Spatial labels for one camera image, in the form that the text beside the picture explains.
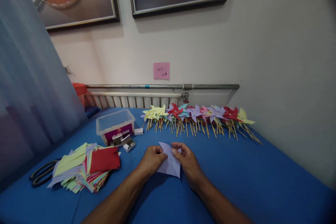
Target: red basket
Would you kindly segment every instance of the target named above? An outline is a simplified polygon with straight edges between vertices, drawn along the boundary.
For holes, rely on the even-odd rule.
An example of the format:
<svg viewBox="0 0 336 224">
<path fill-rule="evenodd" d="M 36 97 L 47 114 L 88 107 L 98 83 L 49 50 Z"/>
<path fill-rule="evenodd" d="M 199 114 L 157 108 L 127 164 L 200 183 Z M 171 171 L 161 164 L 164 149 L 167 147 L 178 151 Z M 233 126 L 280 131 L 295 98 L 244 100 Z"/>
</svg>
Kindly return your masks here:
<svg viewBox="0 0 336 224">
<path fill-rule="evenodd" d="M 80 102 L 82 103 L 83 107 L 85 107 L 84 94 L 88 92 L 86 85 L 82 83 L 73 83 L 72 85 L 78 95 Z"/>
</svg>

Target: black frame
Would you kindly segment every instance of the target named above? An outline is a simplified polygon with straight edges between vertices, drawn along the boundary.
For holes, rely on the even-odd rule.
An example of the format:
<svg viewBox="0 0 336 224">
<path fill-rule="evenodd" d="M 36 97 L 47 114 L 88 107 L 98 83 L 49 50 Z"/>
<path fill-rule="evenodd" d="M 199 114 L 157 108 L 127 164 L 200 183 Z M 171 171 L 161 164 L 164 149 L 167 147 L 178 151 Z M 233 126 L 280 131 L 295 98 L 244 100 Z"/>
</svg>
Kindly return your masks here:
<svg viewBox="0 0 336 224">
<path fill-rule="evenodd" d="M 167 14 L 167 13 L 173 13 L 173 12 L 181 12 L 181 11 L 187 11 L 191 9 L 198 9 L 198 8 L 204 8 L 204 7 L 209 7 L 209 6 L 215 6 L 215 5 L 223 5 L 225 4 L 227 0 L 201 0 L 197 3 L 192 3 L 188 5 L 182 5 L 182 6 L 176 6 L 176 7 L 162 7 L 158 10 L 150 10 L 150 11 L 145 11 L 145 12 L 138 12 L 136 13 L 134 11 L 134 0 L 131 0 L 131 5 L 132 5 L 132 14 L 133 18 L 144 18 L 148 16 L 156 16 L 156 15 L 162 15 L 162 14 Z"/>
<path fill-rule="evenodd" d="M 99 21 L 83 21 L 82 23 L 79 24 L 73 24 L 73 25 L 65 25 L 62 27 L 57 27 L 57 28 L 50 28 L 47 29 L 48 33 L 52 33 L 52 32 L 58 32 L 58 31 L 63 31 L 63 30 L 72 30 L 72 29 L 77 29 L 77 28 L 82 28 L 82 27 L 90 27 L 90 26 L 95 26 L 95 25 L 103 25 L 103 24 L 107 24 L 107 23 L 116 23 L 116 22 L 120 22 L 120 17 L 119 17 L 119 10 L 118 10 L 118 4 L 117 4 L 117 0 L 112 0 L 113 2 L 113 9 L 115 12 L 115 17 L 111 18 L 111 19 L 105 19 L 105 20 L 99 20 Z"/>
</svg>

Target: stack of paper squares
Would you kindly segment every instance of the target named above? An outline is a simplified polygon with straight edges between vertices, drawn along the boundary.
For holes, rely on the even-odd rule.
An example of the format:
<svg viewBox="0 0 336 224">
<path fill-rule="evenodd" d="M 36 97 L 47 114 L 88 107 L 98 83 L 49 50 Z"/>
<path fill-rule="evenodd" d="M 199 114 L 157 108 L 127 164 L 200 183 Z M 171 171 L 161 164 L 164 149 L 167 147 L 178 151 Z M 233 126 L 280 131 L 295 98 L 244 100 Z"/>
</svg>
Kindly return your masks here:
<svg viewBox="0 0 336 224">
<path fill-rule="evenodd" d="M 61 183 L 67 190 L 78 193 L 84 187 L 97 193 L 111 170 L 120 167 L 120 152 L 115 147 L 83 144 L 64 155 L 55 165 L 52 182 L 47 188 Z"/>
</svg>

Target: clear plastic box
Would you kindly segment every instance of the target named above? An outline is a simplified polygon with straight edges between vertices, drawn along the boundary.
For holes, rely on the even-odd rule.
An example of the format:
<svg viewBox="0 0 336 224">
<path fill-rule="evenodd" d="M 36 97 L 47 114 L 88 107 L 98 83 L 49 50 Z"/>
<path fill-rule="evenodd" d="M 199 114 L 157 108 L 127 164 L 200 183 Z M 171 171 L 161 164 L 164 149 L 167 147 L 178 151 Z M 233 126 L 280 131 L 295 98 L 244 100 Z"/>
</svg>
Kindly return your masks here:
<svg viewBox="0 0 336 224">
<path fill-rule="evenodd" d="M 96 130 L 106 146 L 110 146 L 112 138 L 119 133 L 126 137 L 134 133 L 135 118 L 128 109 L 104 115 L 96 119 Z"/>
</svg>

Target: forearm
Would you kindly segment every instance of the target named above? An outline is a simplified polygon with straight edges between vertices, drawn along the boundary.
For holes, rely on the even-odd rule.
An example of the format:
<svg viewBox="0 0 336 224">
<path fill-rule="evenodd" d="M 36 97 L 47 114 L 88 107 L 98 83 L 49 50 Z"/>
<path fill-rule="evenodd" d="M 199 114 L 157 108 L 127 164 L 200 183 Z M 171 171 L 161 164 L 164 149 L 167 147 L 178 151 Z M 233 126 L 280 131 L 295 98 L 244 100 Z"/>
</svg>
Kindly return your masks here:
<svg viewBox="0 0 336 224">
<path fill-rule="evenodd" d="M 148 179 L 146 172 L 136 168 L 82 223 L 124 223 Z"/>
<path fill-rule="evenodd" d="M 198 181 L 195 192 L 216 223 L 251 223 L 205 176 Z"/>
</svg>

